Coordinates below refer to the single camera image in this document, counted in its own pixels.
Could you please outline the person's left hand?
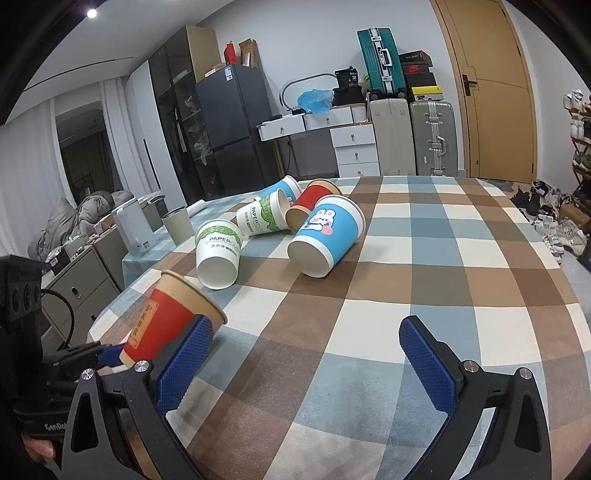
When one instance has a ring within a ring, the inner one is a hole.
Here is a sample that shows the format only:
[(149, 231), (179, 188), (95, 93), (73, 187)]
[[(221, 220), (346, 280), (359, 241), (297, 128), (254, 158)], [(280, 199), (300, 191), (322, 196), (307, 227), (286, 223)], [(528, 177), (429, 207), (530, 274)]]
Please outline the person's left hand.
[(21, 438), (26, 451), (35, 462), (55, 458), (55, 447), (51, 441), (34, 439), (27, 435), (22, 435)]

